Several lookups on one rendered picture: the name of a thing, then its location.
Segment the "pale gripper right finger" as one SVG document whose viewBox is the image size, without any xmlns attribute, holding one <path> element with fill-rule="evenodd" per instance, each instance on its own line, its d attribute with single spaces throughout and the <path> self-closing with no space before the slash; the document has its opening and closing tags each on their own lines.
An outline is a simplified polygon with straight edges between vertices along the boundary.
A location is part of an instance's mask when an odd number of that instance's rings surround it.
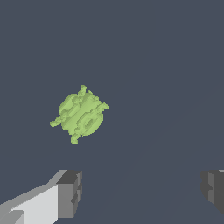
<svg viewBox="0 0 224 224">
<path fill-rule="evenodd" d="M 224 214 L 224 170 L 202 171 L 200 178 L 203 196 Z"/>
</svg>

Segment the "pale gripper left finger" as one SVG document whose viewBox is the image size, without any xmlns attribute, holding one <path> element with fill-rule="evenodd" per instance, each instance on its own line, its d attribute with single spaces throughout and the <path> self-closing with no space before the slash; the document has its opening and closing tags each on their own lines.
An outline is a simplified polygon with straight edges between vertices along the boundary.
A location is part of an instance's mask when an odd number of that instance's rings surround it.
<svg viewBox="0 0 224 224">
<path fill-rule="evenodd" d="M 54 224 L 73 218 L 82 195 L 82 171 L 59 170 L 45 185 L 0 205 L 0 224 Z"/>
</svg>

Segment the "green lumpy round object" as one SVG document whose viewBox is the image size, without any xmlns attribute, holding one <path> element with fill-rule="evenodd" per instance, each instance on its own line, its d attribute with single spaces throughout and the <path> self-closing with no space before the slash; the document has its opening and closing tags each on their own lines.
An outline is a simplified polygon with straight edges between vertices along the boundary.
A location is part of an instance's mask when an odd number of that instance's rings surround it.
<svg viewBox="0 0 224 224">
<path fill-rule="evenodd" d="M 89 136 L 100 127 L 103 112 L 108 108 L 106 102 L 101 102 L 98 96 L 81 85 L 77 94 L 70 94 L 59 105 L 59 117 L 50 121 L 50 126 L 61 125 L 71 137 L 71 143 L 77 144 L 80 137 Z"/>
</svg>

